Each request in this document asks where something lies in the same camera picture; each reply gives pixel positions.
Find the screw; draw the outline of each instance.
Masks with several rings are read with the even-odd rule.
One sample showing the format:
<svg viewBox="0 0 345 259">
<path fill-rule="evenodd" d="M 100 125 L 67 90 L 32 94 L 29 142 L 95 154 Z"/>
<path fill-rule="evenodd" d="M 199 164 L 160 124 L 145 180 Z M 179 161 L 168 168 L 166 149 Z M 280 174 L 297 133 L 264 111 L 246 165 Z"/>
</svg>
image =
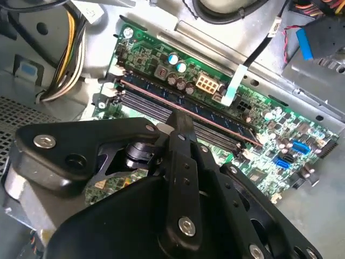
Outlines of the screw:
<svg viewBox="0 0 345 259">
<path fill-rule="evenodd" d="M 308 252 L 308 255 L 312 258 L 312 259 L 318 259 L 318 257 L 316 256 L 316 254 L 311 251 L 309 248 L 307 248 L 307 252 Z"/>
<path fill-rule="evenodd" d="M 55 139 L 50 135 L 38 135 L 33 139 L 33 143 L 40 148 L 53 148 L 56 145 Z"/>
<path fill-rule="evenodd" d="M 123 36 L 126 38 L 126 39 L 130 39 L 133 37 L 133 34 L 134 34 L 134 31 L 132 28 L 130 27 L 127 27 L 123 30 Z"/>
<path fill-rule="evenodd" d="M 155 129 L 154 129 L 152 126 L 150 126 L 150 125 L 146 125 L 146 128 L 147 128 L 149 131 L 155 131 Z"/>
<path fill-rule="evenodd" d="M 237 170 L 236 168 L 230 166 L 230 171 L 233 173 L 233 174 L 237 174 Z"/>
<path fill-rule="evenodd" d="M 256 244 L 249 246 L 249 251 L 255 259 L 264 259 L 264 254 Z"/>
<path fill-rule="evenodd" d="M 201 146 L 201 150 L 204 151 L 205 153 L 207 153 L 209 151 L 208 148 L 205 146 Z"/>
<path fill-rule="evenodd" d="M 186 236 L 195 235 L 195 226 L 194 223 L 188 217 L 182 217 L 178 220 L 178 227 L 181 232 Z"/>
<path fill-rule="evenodd" d="M 104 109 L 106 107 L 106 104 L 103 102 L 98 103 L 98 108 L 99 109 Z"/>
<path fill-rule="evenodd" d="M 181 140 L 185 140 L 185 137 L 182 136 L 181 134 L 178 135 L 178 138 L 181 139 Z"/>
</svg>

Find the capacitor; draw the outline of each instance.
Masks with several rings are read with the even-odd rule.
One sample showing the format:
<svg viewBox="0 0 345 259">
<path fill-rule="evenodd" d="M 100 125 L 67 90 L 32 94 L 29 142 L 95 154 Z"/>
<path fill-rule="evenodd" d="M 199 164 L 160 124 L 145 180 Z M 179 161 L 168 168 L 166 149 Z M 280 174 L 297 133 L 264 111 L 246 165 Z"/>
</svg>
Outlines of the capacitor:
<svg viewBox="0 0 345 259">
<path fill-rule="evenodd" d="M 311 174 L 315 172 L 315 169 L 312 167 L 312 165 L 310 163 L 305 163 L 304 169 Z"/>
<path fill-rule="evenodd" d="M 277 146 L 278 146 L 280 149 L 285 148 L 285 144 L 282 142 L 281 139 L 276 139 L 275 142 L 277 143 Z"/>
<path fill-rule="evenodd" d="M 175 85 L 177 82 L 177 75 L 174 73 L 171 73 L 167 77 L 167 81 L 169 85 Z"/>
<path fill-rule="evenodd" d="M 185 92 L 187 94 L 193 94 L 195 90 L 194 84 L 192 82 L 188 82 L 185 87 Z"/>
<path fill-rule="evenodd" d="M 270 139 L 275 139 L 277 137 L 277 134 L 274 131 L 268 131 L 267 133 Z"/>
<path fill-rule="evenodd" d="M 322 152 L 322 149 L 316 143 L 311 144 L 310 148 L 315 154 L 320 154 Z"/>
<path fill-rule="evenodd" d="M 288 138 L 283 138 L 282 139 L 282 142 L 284 143 L 284 145 L 287 147 L 287 148 L 292 148 L 293 144 L 291 143 L 291 141 L 288 139 Z"/>
<path fill-rule="evenodd" d="M 282 108 L 281 108 L 280 106 L 276 107 L 276 108 L 274 109 L 274 113 L 275 113 L 276 115 L 281 115 L 281 114 L 282 114 Z"/>
<path fill-rule="evenodd" d="M 176 70 L 180 73 L 184 73 L 187 70 L 187 66 L 184 62 L 178 62 L 176 64 Z"/>
<path fill-rule="evenodd" d="M 300 170 L 300 174 L 302 175 L 302 177 L 304 178 L 309 178 L 310 177 L 310 172 L 308 172 L 304 167 Z"/>
<path fill-rule="evenodd" d="M 326 137 L 326 135 L 323 132 L 320 132 L 319 139 L 324 139 L 325 137 Z"/>
<path fill-rule="evenodd" d="M 287 154 L 287 152 L 289 152 L 289 150 L 288 150 L 287 148 L 283 148 L 283 149 L 281 150 L 281 152 L 282 152 L 283 154 Z"/>
<path fill-rule="evenodd" d="M 250 123 L 252 121 L 252 118 L 249 116 L 248 113 L 242 113 L 241 118 L 246 122 Z"/>
<path fill-rule="evenodd" d="M 183 91 L 185 89 L 186 83 L 187 82 L 184 80 L 183 77 L 179 77 L 176 82 L 177 89 L 179 89 L 180 91 Z"/>
<path fill-rule="evenodd" d="M 176 53 L 170 53 L 168 55 L 168 62 L 170 65 L 176 65 L 178 62 L 178 55 Z"/>
<path fill-rule="evenodd" d="M 274 119 L 273 113 L 270 112 L 269 110 L 264 110 L 263 112 L 261 112 L 261 116 L 264 117 L 265 120 L 273 120 Z"/>
</svg>

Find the red wire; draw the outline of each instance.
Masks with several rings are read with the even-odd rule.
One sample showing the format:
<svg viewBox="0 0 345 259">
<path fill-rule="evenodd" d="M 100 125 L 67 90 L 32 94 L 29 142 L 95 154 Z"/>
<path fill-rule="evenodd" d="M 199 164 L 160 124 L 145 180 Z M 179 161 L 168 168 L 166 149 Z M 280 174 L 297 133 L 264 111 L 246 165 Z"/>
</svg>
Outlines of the red wire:
<svg viewBox="0 0 345 259">
<path fill-rule="evenodd" d="M 287 43 L 288 43 L 288 39 L 287 39 L 287 30 L 290 29 L 296 29 L 296 28 L 301 28 L 301 26 L 299 25 L 292 25 L 292 26 L 288 26 L 286 28 L 284 28 L 284 30 L 282 31 L 283 35 L 284 35 L 284 62 L 285 64 L 287 64 Z"/>
<path fill-rule="evenodd" d="M 331 8 L 336 8 L 336 7 L 339 6 L 342 2 L 343 2 L 343 0 L 338 0 L 336 3 L 332 4 L 330 7 L 331 7 Z"/>
</svg>

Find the blue connector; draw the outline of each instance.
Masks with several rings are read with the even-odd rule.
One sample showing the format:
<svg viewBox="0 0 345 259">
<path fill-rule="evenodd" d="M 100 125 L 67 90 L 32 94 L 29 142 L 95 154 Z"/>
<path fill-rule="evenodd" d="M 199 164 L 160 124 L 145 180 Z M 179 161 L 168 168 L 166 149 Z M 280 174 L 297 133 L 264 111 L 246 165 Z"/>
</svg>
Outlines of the blue connector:
<svg viewBox="0 0 345 259">
<path fill-rule="evenodd" d="M 306 144 L 298 142 L 296 140 L 293 141 L 292 150 L 295 150 L 296 152 L 303 155 L 307 155 L 311 152 L 311 149 Z"/>
<path fill-rule="evenodd" d="M 273 162 L 275 163 L 276 166 L 279 166 L 281 168 L 284 168 L 284 169 L 289 169 L 290 168 L 290 164 L 288 162 L 285 162 L 283 159 L 281 159 L 278 156 L 276 156 L 273 159 Z"/>
</svg>

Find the power supply cable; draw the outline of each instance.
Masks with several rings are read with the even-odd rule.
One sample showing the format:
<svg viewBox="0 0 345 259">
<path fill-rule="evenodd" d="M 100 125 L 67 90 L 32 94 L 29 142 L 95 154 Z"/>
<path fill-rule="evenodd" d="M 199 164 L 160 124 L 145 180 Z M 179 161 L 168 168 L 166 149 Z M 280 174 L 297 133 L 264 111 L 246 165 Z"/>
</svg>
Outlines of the power supply cable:
<svg viewBox="0 0 345 259">
<path fill-rule="evenodd" d="M 195 13 L 198 17 L 211 24 L 228 24 L 245 18 L 267 3 L 268 0 L 257 0 L 246 7 L 241 7 L 235 12 L 220 13 L 207 8 L 201 0 L 192 0 Z"/>
<path fill-rule="evenodd" d="M 41 4 L 41 5 L 36 5 L 36 6 L 31 6 L 31 7 L 23 7 L 23 8 L 15 8 L 11 7 L 7 4 L 6 0 L 0 0 L 0 8 L 10 11 L 10 12 L 21 12 L 21 13 L 26 13 L 26 12 L 39 12 L 39 11 L 44 11 L 48 10 L 51 8 L 55 8 L 61 5 L 64 5 L 67 3 L 69 0 L 56 0 L 55 2 L 48 3 L 48 4 Z"/>
</svg>

